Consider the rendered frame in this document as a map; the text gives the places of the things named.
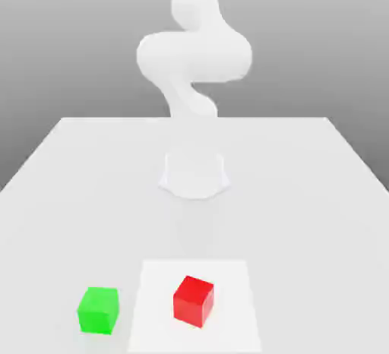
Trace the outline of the small red cube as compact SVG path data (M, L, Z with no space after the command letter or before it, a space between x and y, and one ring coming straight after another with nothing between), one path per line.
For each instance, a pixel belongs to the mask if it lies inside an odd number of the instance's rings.
M186 276L172 301L175 319L202 328L213 309L214 284Z

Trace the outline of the small green cube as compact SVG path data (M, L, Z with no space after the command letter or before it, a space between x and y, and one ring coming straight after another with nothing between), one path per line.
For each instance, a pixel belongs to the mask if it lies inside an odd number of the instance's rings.
M77 317L83 333L111 335L119 316L119 292L116 288L88 287Z

